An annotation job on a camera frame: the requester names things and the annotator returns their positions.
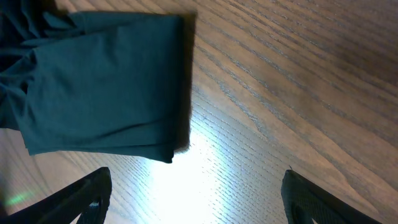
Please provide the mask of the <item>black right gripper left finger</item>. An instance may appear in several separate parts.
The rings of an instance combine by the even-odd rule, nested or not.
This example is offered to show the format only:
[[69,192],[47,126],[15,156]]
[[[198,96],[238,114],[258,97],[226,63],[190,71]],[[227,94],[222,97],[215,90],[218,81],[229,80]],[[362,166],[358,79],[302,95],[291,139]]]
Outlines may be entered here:
[[100,167],[53,195],[12,215],[1,223],[78,223],[103,224],[112,191],[108,167]]

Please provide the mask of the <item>black leggings with orange waistband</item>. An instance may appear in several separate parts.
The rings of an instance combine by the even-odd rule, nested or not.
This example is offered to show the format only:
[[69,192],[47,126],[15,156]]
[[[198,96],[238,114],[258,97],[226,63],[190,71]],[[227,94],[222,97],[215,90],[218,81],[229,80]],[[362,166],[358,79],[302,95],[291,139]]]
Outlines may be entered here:
[[1,2],[1,127],[32,155],[83,151],[169,163],[185,77],[178,14]]

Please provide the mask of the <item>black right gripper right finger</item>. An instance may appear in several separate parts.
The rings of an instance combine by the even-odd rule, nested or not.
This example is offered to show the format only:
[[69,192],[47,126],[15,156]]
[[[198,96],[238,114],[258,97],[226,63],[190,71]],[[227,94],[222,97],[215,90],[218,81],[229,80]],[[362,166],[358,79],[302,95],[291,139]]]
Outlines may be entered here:
[[281,196],[289,224],[380,224],[293,170],[284,174]]

